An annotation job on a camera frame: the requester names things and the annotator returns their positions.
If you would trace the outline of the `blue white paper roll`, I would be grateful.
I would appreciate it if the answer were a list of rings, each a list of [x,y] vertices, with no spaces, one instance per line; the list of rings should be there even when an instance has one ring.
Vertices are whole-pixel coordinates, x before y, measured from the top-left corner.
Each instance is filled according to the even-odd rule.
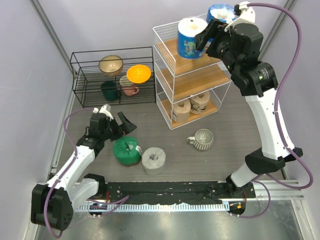
[[[207,11],[206,22],[209,24],[213,18],[229,24],[236,19],[234,7],[223,3],[210,6]]]

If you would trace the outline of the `blue paper roll with pictures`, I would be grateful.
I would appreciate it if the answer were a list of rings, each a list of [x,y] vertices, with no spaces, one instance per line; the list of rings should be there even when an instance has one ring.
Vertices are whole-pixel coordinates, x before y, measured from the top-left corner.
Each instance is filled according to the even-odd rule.
[[[208,23],[199,17],[187,17],[179,21],[177,26],[177,53],[180,57],[189,60],[199,59],[204,50],[196,48],[195,36],[201,33]]]

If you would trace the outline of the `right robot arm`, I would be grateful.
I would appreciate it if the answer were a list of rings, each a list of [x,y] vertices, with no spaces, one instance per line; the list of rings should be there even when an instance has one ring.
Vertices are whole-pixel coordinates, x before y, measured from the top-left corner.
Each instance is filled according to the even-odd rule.
[[[287,162],[303,156],[295,147],[286,129],[279,134],[276,117],[285,126],[280,109],[275,110],[278,81],[274,68],[259,60],[263,35],[252,23],[229,25],[213,18],[201,33],[195,36],[197,50],[206,50],[209,57],[220,59],[232,82],[248,103],[261,140],[261,148],[245,156],[245,163],[226,178],[226,193],[233,198],[243,193],[244,187],[256,177],[277,172]]]

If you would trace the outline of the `brown paper roll with print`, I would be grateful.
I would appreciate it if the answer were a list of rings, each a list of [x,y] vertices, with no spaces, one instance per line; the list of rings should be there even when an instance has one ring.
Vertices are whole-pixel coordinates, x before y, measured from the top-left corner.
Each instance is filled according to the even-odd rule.
[[[189,99],[190,101],[190,112],[195,115],[202,114],[210,101],[210,92],[206,91],[193,96]]]

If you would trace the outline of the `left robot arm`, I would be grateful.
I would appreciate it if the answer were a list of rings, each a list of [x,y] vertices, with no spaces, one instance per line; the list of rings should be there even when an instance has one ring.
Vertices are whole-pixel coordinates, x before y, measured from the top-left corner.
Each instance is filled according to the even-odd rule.
[[[46,226],[50,231],[64,231],[72,221],[74,210],[82,203],[92,196],[100,200],[106,195],[103,176],[92,174],[80,184],[76,182],[107,140],[118,140],[137,128],[122,112],[117,115],[121,124],[105,106],[93,109],[84,135],[73,145],[74,151],[64,166],[46,183],[33,188],[30,212],[33,224]]]

